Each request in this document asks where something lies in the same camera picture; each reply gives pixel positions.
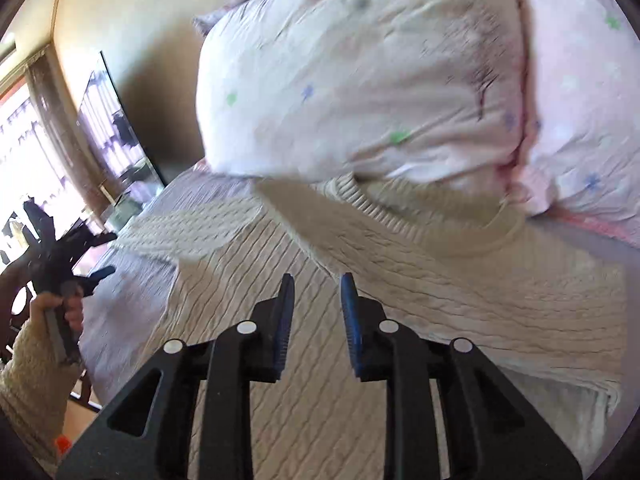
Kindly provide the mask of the left forearm cream sleeve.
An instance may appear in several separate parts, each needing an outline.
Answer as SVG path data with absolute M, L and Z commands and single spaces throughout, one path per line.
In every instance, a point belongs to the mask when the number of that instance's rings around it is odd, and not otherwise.
M 48 477 L 58 469 L 55 440 L 63 434 L 67 400 L 81 368 L 60 364 L 47 330 L 26 322 L 1 370 L 1 411 Z

